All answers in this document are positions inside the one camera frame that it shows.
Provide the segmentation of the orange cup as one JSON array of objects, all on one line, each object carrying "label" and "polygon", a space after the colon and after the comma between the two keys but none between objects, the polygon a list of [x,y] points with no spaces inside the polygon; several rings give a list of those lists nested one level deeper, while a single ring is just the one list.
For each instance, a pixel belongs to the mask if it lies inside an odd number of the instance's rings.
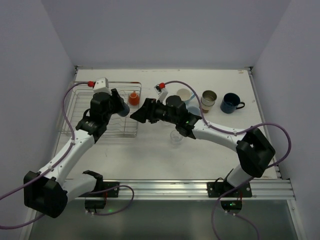
[{"label": "orange cup", "polygon": [[138,106],[140,102],[139,95],[133,91],[128,95],[128,103],[132,106]]}]

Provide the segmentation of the light blue mug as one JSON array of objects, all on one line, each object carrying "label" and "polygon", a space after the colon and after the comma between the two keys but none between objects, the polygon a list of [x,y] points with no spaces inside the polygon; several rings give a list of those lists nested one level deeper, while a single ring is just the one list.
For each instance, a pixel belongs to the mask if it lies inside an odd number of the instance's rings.
[{"label": "light blue mug", "polygon": [[179,89],[176,92],[176,95],[179,96],[180,99],[185,103],[190,102],[195,97],[195,94],[193,92],[185,88]]}]

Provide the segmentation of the small blue cup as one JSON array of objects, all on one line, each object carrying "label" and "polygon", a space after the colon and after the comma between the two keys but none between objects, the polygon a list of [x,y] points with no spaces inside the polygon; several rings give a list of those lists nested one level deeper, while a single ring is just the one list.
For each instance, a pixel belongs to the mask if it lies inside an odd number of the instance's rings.
[{"label": "small blue cup", "polygon": [[123,102],[121,105],[122,105],[122,110],[120,110],[117,114],[120,117],[126,117],[130,113],[130,108],[125,102]]}]

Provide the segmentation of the white upside-down cup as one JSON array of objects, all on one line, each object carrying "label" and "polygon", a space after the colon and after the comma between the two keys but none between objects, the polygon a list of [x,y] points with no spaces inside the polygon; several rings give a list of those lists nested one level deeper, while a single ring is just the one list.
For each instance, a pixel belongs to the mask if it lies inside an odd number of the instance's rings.
[{"label": "white upside-down cup", "polygon": [[193,115],[201,116],[201,110],[197,106],[194,106],[194,105],[187,106],[187,110],[189,113]]}]

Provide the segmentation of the clear glass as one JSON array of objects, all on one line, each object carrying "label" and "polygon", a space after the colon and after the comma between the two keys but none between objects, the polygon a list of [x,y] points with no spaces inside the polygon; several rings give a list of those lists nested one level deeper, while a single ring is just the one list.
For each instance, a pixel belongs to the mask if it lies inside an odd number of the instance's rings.
[{"label": "clear glass", "polygon": [[183,142],[183,136],[177,131],[173,130],[170,133],[170,143],[173,147],[180,146]]}]

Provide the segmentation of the beige cup with brown band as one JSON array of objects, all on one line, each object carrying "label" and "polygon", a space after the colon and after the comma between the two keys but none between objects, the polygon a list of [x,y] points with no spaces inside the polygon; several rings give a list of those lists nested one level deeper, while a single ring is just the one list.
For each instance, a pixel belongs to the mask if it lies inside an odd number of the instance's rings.
[{"label": "beige cup with brown band", "polygon": [[203,113],[208,113],[212,107],[215,105],[217,100],[217,94],[212,90],[205,90],[202,93],[200,102],[201,102],[201,109]]}]

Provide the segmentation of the dark blue mug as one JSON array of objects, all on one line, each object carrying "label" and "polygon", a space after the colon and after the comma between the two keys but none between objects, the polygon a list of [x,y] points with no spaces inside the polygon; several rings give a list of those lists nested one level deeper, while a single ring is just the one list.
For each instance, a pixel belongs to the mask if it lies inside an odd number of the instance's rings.
[{"label": "dark blue mug", "polygon": [[245,105],[237,94],[229,92],[224,95],[220,109],[226,114],[232,114],[234,111],[244,108]]}]

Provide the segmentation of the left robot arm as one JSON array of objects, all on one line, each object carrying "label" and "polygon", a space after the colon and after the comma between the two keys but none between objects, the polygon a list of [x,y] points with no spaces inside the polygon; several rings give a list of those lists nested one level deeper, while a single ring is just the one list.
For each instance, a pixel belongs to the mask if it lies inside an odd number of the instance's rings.
[{"label": "left robot arm", "polygon": [[89,109],[83,113],[65,146],[38,172],[29,171],[24,176],[24,205],[57,218],[77,197],[100,194],[104,184],[99,173],[86,170],[70,182],[65,180],[84,153],[105,133],[111,116],[128,113],[128,106],[115,88],[94,93]]}]

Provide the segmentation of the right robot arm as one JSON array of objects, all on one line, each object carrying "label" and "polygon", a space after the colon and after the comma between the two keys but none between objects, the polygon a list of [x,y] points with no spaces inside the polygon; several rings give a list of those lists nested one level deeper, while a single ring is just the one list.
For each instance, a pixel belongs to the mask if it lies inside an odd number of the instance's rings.
[{"label": "right robot arm", "polygon": [[252,178],[261,178],[276,153],[258,128],[241,133],[222,125],[209,125],[204,118],[188,111],[186,104],[177,95],[169,96],[165,103],[146,98],[130,118],[143,124],[167,122],[175,125],[183,137],[213,142],[234,151],[239,165],[224,180],[229,187],[237,187]]}]

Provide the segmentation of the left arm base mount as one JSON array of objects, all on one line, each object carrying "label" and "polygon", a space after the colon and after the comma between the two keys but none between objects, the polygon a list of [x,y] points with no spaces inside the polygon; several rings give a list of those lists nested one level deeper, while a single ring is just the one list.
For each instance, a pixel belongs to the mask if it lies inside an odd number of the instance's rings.
[{"label": "left arm base mount", "polygon": [[108,198],[117,198],[119,196],[119,185],[118,181],[103,181],[101,186],[96,187],[93,191],[98,192],[106,189],[111,189],[108,191],[104,191],[102,193],[85,193],[81,195],[81,198],[85,198],[84,208],[86,210],[102,210],[105,208],[107,204]]}]

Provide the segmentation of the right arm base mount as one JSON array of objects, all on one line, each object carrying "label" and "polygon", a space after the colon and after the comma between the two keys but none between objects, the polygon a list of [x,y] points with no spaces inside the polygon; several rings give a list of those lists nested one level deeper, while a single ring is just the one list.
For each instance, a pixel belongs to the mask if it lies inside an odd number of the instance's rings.
[{"label": "right arm base mount", "polygon": [[231,214],[238,214],[243,208],[244,198],[253,196],[250,183],[246,183],[244,186],[234,190],[234,187],[221,177],[215,181],[207,182],[206,190],[209,198],[219,198],[224,193],[232,190],[232,192],[225,195],[225,200],[221,199],[219,202],[221,208]]}]

